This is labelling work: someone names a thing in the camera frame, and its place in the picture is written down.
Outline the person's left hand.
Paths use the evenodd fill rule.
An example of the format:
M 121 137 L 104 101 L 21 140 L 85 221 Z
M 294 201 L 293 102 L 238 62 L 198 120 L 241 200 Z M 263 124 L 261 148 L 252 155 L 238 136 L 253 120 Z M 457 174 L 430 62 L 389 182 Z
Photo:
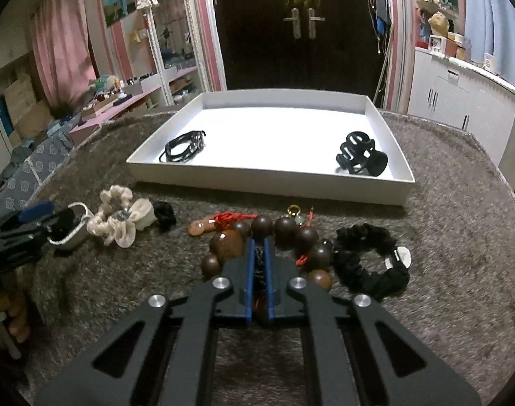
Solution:
M 30 329 L 27 319 L 26 300 L 24 292 L 0 293 L 0 313 L 5 312 L 9 320 L 8 332 L 18 343 L 23 343 L 29 337 Z M 4 347 L 0 335 L 0 348 Z

